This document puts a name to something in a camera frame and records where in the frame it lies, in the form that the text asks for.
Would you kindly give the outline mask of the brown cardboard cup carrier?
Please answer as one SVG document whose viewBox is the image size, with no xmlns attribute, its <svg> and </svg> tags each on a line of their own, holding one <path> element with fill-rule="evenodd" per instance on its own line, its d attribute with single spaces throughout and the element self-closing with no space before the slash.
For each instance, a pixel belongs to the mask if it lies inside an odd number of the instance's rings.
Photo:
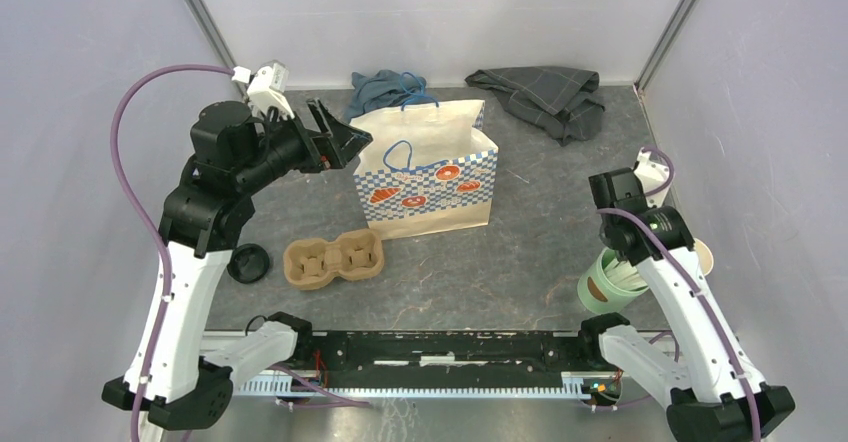
<svg viewBox="0 0 848 442">
<path fill-rule="evenodd" d="M 336 278 L 361 281 L 376 277 L 385 266 L 382 239 L 371 229 L 322 238 L 293 241 L 283 254 L 283 273 L 289 284 L 302 291 L 318 290 Z"/>
</svg>

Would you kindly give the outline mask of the blue cloth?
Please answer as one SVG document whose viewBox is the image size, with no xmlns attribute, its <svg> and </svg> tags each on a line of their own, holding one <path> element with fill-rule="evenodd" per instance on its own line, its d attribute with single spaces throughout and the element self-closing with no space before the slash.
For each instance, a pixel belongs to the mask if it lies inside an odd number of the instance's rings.
<svg viewBox="0 0 848 442">
<path fill-rule="evenodd" d="M 371 76 L 352 72 L 351 84 L 353 92 L 344 112 L 347 120 L 382 108 L 422 102 L 427 87 L 423 77 L 388 69 Z"/>
</svg>

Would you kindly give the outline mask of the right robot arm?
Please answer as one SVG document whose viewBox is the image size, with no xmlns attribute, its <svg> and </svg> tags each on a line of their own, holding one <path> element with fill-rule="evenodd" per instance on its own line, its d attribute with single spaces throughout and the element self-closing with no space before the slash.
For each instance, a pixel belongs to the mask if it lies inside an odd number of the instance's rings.
<svg viewBox="0 0 848 442">
<path fill-rule="evenodd" d="M 582 322 L 580 362 L 630 376 L 665 411 L 678 441 L 760 441 L 795 410 L 785 386 L 771 385 L 733 335 L 701 270 L 695 240 L 673 207 L 650 207 L 631 168 L 590 177 L 600 235 L 634 266 L 658 301 L 682 350 L 664 355 L 619 313 Z"/>
</svg>

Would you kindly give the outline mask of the remaining black coffee lid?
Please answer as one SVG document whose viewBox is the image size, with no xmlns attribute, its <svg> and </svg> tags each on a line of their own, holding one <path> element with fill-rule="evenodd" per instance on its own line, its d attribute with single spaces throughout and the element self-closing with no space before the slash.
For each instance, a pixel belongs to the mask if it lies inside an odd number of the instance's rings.
<svg viewBox="0 0 848 442">
<path fill-rule="evenodd" d="M 258 244 L 237 247 L 227 265 L 227 273 L 236 282 L 249 285 L 260 281 L 270 271 L 272 260 L 269 253 Z"/>
</svg>

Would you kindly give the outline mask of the green cup holder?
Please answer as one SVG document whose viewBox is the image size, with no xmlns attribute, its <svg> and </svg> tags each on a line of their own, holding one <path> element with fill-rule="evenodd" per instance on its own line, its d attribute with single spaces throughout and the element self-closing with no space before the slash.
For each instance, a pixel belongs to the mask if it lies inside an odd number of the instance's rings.
<svg viewBox="0 0 848 442">
<path fill-rule="evenodd" d="M 584 307 L 594 314 L 619 312 L 648 291 L 647 286 L 638 291 L 624 291 L 612 286 L 603 268 L 613 258 L 617 259 L 614 251 L 603 249 L 578 281 L 578 298 Z"/>
</svg>

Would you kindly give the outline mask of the grey plaid cloth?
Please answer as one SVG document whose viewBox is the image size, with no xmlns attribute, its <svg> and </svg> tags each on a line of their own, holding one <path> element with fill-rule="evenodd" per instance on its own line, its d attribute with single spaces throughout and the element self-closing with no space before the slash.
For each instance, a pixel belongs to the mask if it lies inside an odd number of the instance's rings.
<svg viewBox="0 0 848 442">
<path fill-rule="evenodd" d="M 565 146 L 588 141 L 602 129 L 605 112 L 595 71 L 561 66 L 480 69 L 465 78 L 470 87 L 494 93 L 502 108 Z"/>
</svg>

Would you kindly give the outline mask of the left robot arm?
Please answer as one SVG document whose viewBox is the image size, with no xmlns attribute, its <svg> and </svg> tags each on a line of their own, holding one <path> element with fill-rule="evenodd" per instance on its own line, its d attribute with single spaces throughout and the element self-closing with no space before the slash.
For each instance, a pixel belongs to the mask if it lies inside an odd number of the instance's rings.
<svg viewBox="0 0 848 442">
<path fill-rule="evenodd" d="M 372 141 L 321 101 L 307 106 L 316 130 L 276 108 L 255 116 L 239 101 L 200 112 L 190 131 L 193 155 L 153 228 L 160 270 L 142 340 L 126 373 L 104 385 L 106 403 L 168 431 L 203 430 L 262 371 L 312 361 L 310 324 L 288 315 L 273 315 L 224 349 L 200 351 L 216 287 L 254 214 L 254 195 L 292 171 L 342 169 Z"/>
</svg>

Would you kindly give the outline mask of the checkered paper takeout bag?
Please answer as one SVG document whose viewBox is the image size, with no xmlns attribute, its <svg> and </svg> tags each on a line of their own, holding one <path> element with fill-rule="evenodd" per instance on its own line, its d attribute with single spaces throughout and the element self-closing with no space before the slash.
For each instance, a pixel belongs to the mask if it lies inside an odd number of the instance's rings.
<svg viewBox="0 0 848 442">
<path fill-rule="evenodd" d="M 353 180 L 368 227 L 392 240 L 488 224 L 498 146 L 482 130 L 482 99 L 439 101 L 409 73 L 404 101 L 352 120 L 369 133 Z"/>
</svg>

